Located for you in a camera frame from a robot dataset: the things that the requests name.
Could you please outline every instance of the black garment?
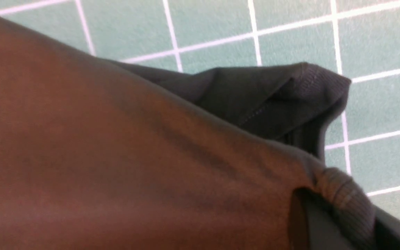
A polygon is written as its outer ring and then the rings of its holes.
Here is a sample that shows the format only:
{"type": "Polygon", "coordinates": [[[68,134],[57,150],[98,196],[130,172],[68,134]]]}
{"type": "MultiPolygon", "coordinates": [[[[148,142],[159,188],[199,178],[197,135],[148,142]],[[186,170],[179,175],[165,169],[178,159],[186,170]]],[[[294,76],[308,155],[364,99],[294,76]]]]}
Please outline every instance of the black garment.
{"type": "Polygon", "coordinates": [[[320,160],[325,131],[345,109],[351,83],[308,63],[214,68],[189,75],[112,62],[249,133],[320,160]]]}

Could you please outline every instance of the clothing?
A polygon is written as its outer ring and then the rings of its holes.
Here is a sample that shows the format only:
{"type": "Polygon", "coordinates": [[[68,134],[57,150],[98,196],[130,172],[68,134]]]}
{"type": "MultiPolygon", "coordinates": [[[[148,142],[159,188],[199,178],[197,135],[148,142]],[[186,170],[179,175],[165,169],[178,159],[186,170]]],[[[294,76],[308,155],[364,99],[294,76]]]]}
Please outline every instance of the clothing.
{"type": "Polygon", "coordinates": [[[309,64],[124,65],[0,19],[0,249],[288,249],[298,188],[374,248],[368,198],[318,159],[348,87],[309,64]]]}

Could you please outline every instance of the white grout line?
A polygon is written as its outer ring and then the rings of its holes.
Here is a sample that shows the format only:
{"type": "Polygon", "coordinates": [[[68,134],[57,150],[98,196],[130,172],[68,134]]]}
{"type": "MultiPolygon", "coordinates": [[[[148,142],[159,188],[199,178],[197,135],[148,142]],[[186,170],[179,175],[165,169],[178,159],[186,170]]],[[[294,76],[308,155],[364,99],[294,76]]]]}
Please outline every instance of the white grout line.
{"type": "Polygon", "coordinates": [[[392,188],[387,188],[387,189],[382,189],[382,190],[378,190],[378,191],[373,191],[373,192],[367,193],[367,196],[371,197],[371,196],[375,196],[375,195],[378,195],[378,194],[391,193],[391,192],[399,191],[399,190],[400,190],[400,186],[392,187],[392,188]]]}
{"type": "Polygon", "coordinates": [[[400,75],[400,68],[399,69],[394,69],[394,70],[389,70],[389,71],[384,71],[376,74],[371,74],[368,76],[361,76],[361,77],[356,77],[351,79],[353,83],[358,83],[358,82],[363,82],[363,81],[369,81],[369,80],[374,80],[374,79],[379,79],[387,76],[396,76],[400,75]]]}
{"type": "Polygon", "coordinates": [[[378,134],[378,135],[374,135],[374,136],[370,136],[370,137],[366,137],[366,138],[352,140],[352,141],[349,141],[348,144],[354,145],[354,144],[359,144],[359,143],[363,143],[363,142],[367,142],[367,141],[375,141],[375,140],[379,140],[379,139],[385,139],[385,138],[396,136],[396,135],[400,135],[400,130],[394,131],[391,133],[383,133],[383,134],[378,134]]]}
{"type": "Polygon", "coordinates": [[[358,9],[354,9],[354,10],[340,12],[340,13],[338,13],[337,18],[343,19],[343,18],[348,18],[348,17],[353,17],[353,16],[360,16],[360,15],[364,15],[364,14],[370,14],[370,13],[374,13],[374,12],[379,12],[379,11],[384,11],[384,10],[389,10],[389,9],[394,9],[394,8],[399,8],[399,7],[400,7],[400,0],[388,2],[388,3],[380,3],[378,5],[373,5],[373,6],[368,6],[368,7],[364,7],[364,8],[358,8],[358,9]]]}
{"type": "Polygon", "coordinates": [[[166,21],[168,22],[169,33],[171,35],[171,41],[174,48],[174,55],[175,55],[175,60],[177,62],[177,69],[179,72],[183,72],[183,67],[181,65],[181,59],[180,59],[180,52],[178,51],[177,38],[175,36],[174,24],[172,23],[171,10],[169,9],[168,0],[163,0],[163,6],[165,8],[166,21]]]}
{"type": "Polygon", "coordinates": [[[260,56],[259,36],[257,35],[256,10],[254,9],[254,1],[248,0],[249,16],[251,18],[252,33],[254,34],[254,47],[256,49],[257,66],[262,66],[262,57],[260,56]]]}
{"type": "Polygon", "coordinates": [[[283,24],[283,25],[279,25],[276,27],[266,28],[264,30],[258,30],[257,35],[268,35],[268,34],[280,32],[280,31],[293,30],[293,29],[299,28],[299,27],[305,27],[305,26],[310,26],[313,24],[321,24],[324,22],[329,22],[332,19],[333,19],[332,15],[327,15],[327,16],[316,17],[316,18],[312,18],[312,19],[308,19],[308,20],[304,20],[304,21],[298,21],[298,22],[294,22],[294,23],[290,23],[290,24],[283,24]]]}
{"type": "Polygon", "coordinates": [[[44,0],[44,1],[35,2],[35,3],[28,3],[26,5],[20,5],[20,6],[2,9],[2,10],[0,10],[0,16],[6,15],[6,14],[17,13],[17,12],[25,11],[25,10],[41,8],[41,7],[49,6],[49,5],[55,5],[55,4],[64,3],[64,2],[70,2],[70,0],[44,0]]]}
{"type": "Polygon", "coordinates": [[[162,52],[149,54],[149,55],[144,55],[144,56],[140,56],[140,57],[133,57],[133,58],[129,58],[129,59],[126,59],[126,60],[121,60],[121,61],[125,62],[125,63],[138,63],[138,62],[151,60],[151,59],[155,59],[155,58],[167,57],[167,56],[170,56],[170,55],[175,55],[175,51],[174,50],[167,50],[167,51],[162,51],[162,52]]]}
{"type": "Polygon", "coordinates": [[[75,0],[76,8],[78,10],[78,15],[80,16],[81,25],[83,27],[84,37],[86,38],[87,47],[91,55],[95,56],[95,47],[92,43],[92,38],[90,36],[89,27],[86,22],[86,16],[84,15],[83,5],[81,0],[75,0]]]}
{"type": "Polygon", "coordinates": [[[183,52],[193,51],[193,50],[197,50],[197,49],[204,49],[204,48],[213,47],[213,46],[217,46],[217,45],[241,41],[241,40],[245,40],[245,39],[253,38],[253,37],[254,37],[253,33],[245,33],[245,34],[241,34],[241,35],[235,35],[232,37],[218,39],[218,40],[206,42],[203,44],[194,44],[194,45],[187,46],[184,48],[179,48],[179,52],[183,53],[183,52]]]}
{"type": "Polygon", "coordinates": [[[346,143],[344,143],[344,142],[330,144],[330,145],[325,146],[325,150],[338,149],[338,148],[345,147],[345,145],[346,145],[346,143]]]}
{"type": "MultiPolygon", "coordinates": [[[[340,43],[339,43],[339,24],[336,14],[338,13],[336,7],[336,1],[330,0],[331,5],[331,17],[333,24],[333,37],[334,37],[334,51],[336,57],[336,66],[338,74],[342,75],[342,60],[340,56],[340,43]]],[[[351,175],[351,162],[350,162],[350,149],[348,146],[348,126],[347,126],[347,116],[345,111],[341,115],[342,119],[342,133],[343,133],[343,148],[345,150],[345,166],[347,174],[351,175]]]]}
{"type": "Polygon", "coordinates": [[[383,134],[373,135],[373,136],[370,136],[370,137],[360,138],[360,139],[356,139],[356,140],[352,140],[352,141],[347,141],[346,143],[342,142],[342,143],[336,143],[336,144],[327,145],[327,146],[325,146],[325,150],[341,148],[341,147],[345,146],[346,144],[347,145],[354,145],[354,144],[364,143],[364,142],[368,142],[368,141],[375,141],[375,140],[379,140],[379,139],[385,139],[385,138],[393,137],[393,136],[396,136],[396,135],[400,135],[400,130],[393,131],[393,132],[390,132],[390,133],[383,133],[383,134]]]}

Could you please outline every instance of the ribbed hem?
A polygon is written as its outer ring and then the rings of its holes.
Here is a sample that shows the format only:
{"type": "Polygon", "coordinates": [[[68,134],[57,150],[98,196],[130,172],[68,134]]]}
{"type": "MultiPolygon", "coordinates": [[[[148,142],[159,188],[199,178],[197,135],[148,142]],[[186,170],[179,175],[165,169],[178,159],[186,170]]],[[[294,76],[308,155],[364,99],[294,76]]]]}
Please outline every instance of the ribbed hem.
{"type": "Polygon", "coordinates": [[[333,206],[331,215],[341,233],[359,249],[376,249],[375,207],[362,188],[337,168],[325,169],[316,188],[333,206]]]}

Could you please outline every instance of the tiled wall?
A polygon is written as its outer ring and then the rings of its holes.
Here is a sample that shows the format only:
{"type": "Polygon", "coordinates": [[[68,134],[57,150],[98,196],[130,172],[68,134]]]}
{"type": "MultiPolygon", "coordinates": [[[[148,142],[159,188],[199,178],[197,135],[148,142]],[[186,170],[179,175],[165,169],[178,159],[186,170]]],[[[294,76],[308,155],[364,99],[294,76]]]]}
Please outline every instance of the tiled wall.
{"type": "Polygon", "coordinates": [[[400,218],[400,0],[0,0],[92,55],[194,73],[308,61],[353,78],[327,164],[400,218]]]}

